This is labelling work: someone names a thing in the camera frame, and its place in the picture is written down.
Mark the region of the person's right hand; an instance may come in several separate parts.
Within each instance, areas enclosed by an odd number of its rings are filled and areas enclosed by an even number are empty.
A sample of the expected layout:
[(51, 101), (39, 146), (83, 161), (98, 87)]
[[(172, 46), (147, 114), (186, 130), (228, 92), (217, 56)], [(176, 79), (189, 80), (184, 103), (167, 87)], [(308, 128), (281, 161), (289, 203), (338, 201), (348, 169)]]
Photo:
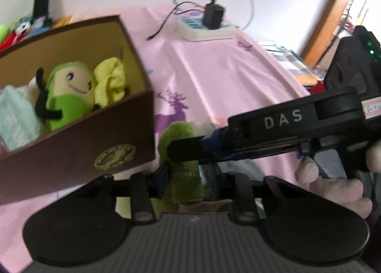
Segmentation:
[(359, 179), (325, 178), (320, 169), (344, 170), (336, 150), (323, 151), (315, 159), (303, 157), (295, 172), (296, 181), (313, 194), (346, 207), (364, 219), (371, 215), (373, 203), (363, 196), (364, 185)]

